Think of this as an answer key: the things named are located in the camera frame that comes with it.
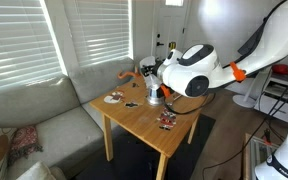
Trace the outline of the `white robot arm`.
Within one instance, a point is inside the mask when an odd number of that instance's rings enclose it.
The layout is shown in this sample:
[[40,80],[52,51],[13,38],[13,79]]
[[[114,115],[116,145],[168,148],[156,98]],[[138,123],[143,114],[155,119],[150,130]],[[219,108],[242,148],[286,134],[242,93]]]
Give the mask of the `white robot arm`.
[[153,56],[140,61],[147,85],[165,85],[186,97],[199,97],[207,91],[268,67],[288,56],[288,0],[283,0],[264,19],[255,43],[230,64],[220,64],[216,49],[210,44],[196,44],[185,52],[170,51],[163,61]]

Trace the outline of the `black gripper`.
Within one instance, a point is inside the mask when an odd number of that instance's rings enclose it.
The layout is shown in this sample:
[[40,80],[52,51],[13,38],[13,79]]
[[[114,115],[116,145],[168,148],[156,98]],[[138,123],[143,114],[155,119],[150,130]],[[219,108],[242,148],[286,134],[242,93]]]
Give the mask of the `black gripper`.
[[145,57],[140,61],[140,72],[144,78],[154,75],[158,79],[162,79],[162,71],[164,69],[164,62],[156,60],[154,56]]

